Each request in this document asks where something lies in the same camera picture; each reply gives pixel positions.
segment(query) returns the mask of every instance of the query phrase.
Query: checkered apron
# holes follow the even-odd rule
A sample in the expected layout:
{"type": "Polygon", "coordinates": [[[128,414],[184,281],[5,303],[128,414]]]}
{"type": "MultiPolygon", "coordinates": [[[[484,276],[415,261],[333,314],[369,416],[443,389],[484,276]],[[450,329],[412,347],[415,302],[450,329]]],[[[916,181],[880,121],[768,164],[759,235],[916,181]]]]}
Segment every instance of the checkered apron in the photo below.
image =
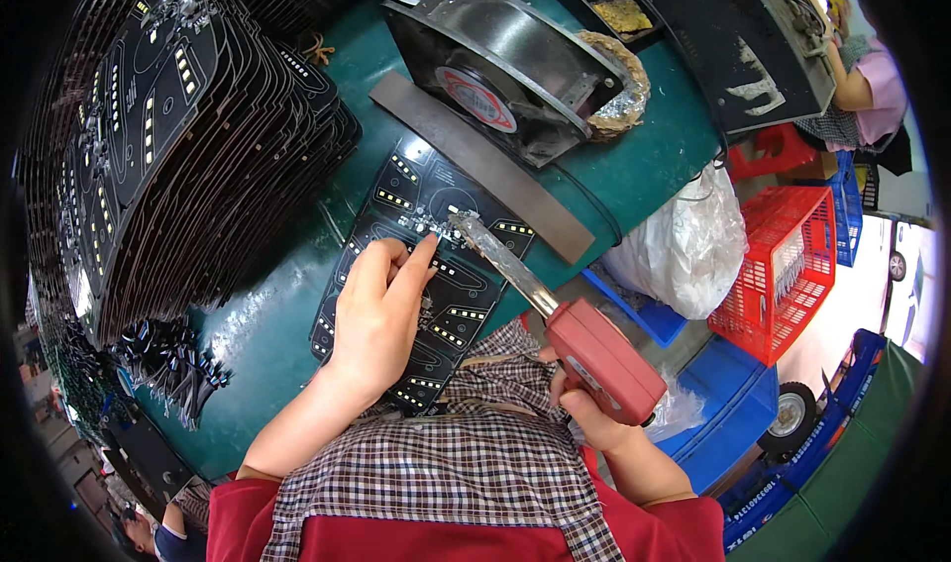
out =
{"type": "Polygon", "coordinates": [[[364,413],[284,479],[261,559],[297,560],[304,520],[322,515],[557,527],[576,560],[623,560],[537,352],[514,320],[470,350],[444,413],[364,413]]]}
{"type": "MultiPolygon", "coordinates": [[[[859,60],[873,52],[881,52],[868,44],[868,40],[862,34],[850,36],[845,40],[839,49],[839,56],[842,57],[842,64],[845,72],[851,72],[859,60]]],[[[884,152],[894,139],[892,134],[880,146],[864,146],[862,138],[859,136],[859,118],[855,112],[849,112],[840,109],[836,104],[829,104],[826,114],[815,118],[803,118],[794,121],[793,124],[805,132],[818,137],[823,141],[831,141],[849,148],[857,148],[864,152],[881,153],[884,152]]]]}

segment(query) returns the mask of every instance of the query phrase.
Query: fan label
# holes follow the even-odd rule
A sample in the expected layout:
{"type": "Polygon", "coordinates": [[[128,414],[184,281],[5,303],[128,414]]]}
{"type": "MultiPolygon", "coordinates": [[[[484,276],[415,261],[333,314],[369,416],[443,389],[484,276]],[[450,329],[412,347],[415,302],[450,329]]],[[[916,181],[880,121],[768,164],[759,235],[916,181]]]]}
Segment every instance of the fan label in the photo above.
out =
{"type": "Polygon", "coordinates": [[[451,67],[436,69],[435,79],[472,116],[503,133],[516,132],[516,117],[509,107],[480,82],[451,67]]]}

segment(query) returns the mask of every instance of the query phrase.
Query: red shirt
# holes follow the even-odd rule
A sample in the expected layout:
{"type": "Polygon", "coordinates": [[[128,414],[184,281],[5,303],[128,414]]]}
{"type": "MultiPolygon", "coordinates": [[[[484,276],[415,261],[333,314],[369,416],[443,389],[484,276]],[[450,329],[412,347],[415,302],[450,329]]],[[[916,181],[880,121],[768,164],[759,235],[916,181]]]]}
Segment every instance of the red shirt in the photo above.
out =
{"type": "MultiPolygon", "coordinates": [[[[723,512],[712,498],[678,500],[641,509],[597,474],[584,449],[605,521],[628,560],[723,560],[723,512]]],[[[258,562],[274,526],[279,484],[239,479],[211,493],[208,562],[258,562]]],[[[557,560],[573,558],[561,530],[483,527],[349,516],[311,516],[303,524],[302,562],[318,560],[557,560]]]]}

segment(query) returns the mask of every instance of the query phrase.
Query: blue plastic crate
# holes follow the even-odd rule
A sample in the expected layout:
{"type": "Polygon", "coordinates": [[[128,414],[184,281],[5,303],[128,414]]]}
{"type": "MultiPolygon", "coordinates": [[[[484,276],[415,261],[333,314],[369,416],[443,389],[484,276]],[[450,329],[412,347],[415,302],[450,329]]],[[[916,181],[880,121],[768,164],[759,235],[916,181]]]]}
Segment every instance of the blue plastic crate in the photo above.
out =
{"type": "Polygon", "coordinates": [[[826,181],[802,181],[804,185],[832,188],[835,202],[836,262],[851,267],[862,238],[862,194],[855,180],[852,152],[835,152],[839,171],[826,181]]]}
{"type": "Polygon", "coordinates": [[[675,313],[673,308],[658,302],[647,303],[640,310],[635,310],[590,269],[582,269],[581,275],[606,298],[618,305],[624,314],[644,329],[662,348],[670,347],[687,324],[687,319],[675,313]]]}
{"type": "Polygon", "coordinates": [[[710,488],[743,458],[776,419],[779,380],[720,336],[712,337],[678,378],[707,400],[702,426],[657,443],[687,472],[697,494],[710,488]]]}

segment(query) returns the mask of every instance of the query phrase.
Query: hand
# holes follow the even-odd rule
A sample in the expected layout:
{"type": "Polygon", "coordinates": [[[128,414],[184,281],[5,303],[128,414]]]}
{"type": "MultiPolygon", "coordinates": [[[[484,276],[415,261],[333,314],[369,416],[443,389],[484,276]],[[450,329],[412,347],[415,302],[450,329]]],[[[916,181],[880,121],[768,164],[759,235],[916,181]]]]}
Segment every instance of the hand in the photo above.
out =
{"type": "Polygon", "coordinates": [[[422,290],[438,240],[427,236],[411,255],[402,242],[370,243],[350,268],[337,298],[334,353],[325,369],[348,391],[375,402],[406,368],[417,333],[422,290]]]}
{"type": "MultiPolygon", "coordinates": [[[[539,355],[544,359],[544,350],[539,355]]],[[[624,426],[608,417],[584,390],[572,389],[565,393],[566,378],[568,375],[561,368],[554,373],[550,389],[552,404],[560,403],[578,422],[589,447],[605,453],[616,452],[627,445],[636,433],[643,433],[639,426],[624,426]]]]}

